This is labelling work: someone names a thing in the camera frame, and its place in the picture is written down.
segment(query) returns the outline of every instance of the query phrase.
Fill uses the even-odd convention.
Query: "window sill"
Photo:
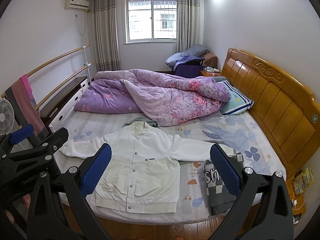
[[[153,42],[156,42],[156,43],[177,43],[177,40],[171,40],[171,41],[168,41],[168,40],[160,40],[160,41],[129,41],[127,43],[124,43],[123,45],[127,45],[127,44],[136,44],[136,43],[153,43]]]

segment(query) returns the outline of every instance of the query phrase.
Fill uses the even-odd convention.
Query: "checkered pattern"
[[[230,157],[237,159],[237,161],[243,167],[244,158],[241,153],[236,153]],[[212,209],[212,214],[219,215],[226,212],[231,208],[236,200],[236,197],[228,192],[227,187],[219,176],[218,171],[214,167],[213,163],[209,160],[204,162],[204,174],[207,184],[206,191],[209,206]]]

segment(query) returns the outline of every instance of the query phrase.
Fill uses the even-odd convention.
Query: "electric fan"
[[[14,123],[14,112],[12,105],[6,99],[0,99],[0,135],[11,131]]]

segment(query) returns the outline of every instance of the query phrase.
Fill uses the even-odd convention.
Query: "wooden headboard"
[[[243,50],[229,49],[221,75],[254,101],[256,120],[293,176],[320,146],[320,104],[289,73]]]

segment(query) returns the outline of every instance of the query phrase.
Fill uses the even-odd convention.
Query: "yellow plastic package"
[[[311,167],[306,168],[304,171],[301,171],[300,174],[294,178],[292,185],[293,190],[296,196],[304,193],[311,184],[315,181],[313,179]]]

